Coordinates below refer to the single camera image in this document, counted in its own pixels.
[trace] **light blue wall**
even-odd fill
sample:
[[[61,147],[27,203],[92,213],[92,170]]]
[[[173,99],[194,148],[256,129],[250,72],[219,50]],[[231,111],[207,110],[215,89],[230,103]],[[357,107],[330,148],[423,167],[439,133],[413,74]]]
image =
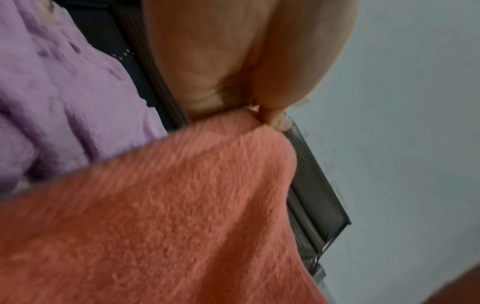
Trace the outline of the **light blue wall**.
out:
[[[338,304],[419,303],[480,262],[480,1],[361,1],[289,114],[353,222],[321,259]]]

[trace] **purple cloth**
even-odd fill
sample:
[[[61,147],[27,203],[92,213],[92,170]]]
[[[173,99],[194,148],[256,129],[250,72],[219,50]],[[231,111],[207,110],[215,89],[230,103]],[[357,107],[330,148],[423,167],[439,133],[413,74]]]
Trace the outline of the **purple cloth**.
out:
[[[123,66],[55,6],[0,1],[0,193],[167,135]]]

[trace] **gray wall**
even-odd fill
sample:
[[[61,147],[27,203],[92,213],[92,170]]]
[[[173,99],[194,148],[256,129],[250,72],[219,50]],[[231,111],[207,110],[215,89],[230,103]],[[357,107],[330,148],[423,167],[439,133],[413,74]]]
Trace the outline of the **gray wall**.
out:
[[[480,262],[480,2],[364,0],[290,110],[351,217],[321,259],[338,304],[419,303]]]

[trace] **orange towel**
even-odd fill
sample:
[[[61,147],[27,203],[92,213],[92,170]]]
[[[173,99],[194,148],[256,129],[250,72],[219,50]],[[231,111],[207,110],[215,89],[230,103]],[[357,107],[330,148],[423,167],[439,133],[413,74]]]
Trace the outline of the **orange towel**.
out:
[[[1,303],[326,303],[286,198],[288,140],[247,111],[0,207]]]

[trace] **lavender fabric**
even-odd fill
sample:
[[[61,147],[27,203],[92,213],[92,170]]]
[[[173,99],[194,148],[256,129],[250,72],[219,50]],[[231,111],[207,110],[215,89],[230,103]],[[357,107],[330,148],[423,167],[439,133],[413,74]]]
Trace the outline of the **lavender fabric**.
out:
[[[0,193],[167,134],[123,66],[41,3],[0,1]]]

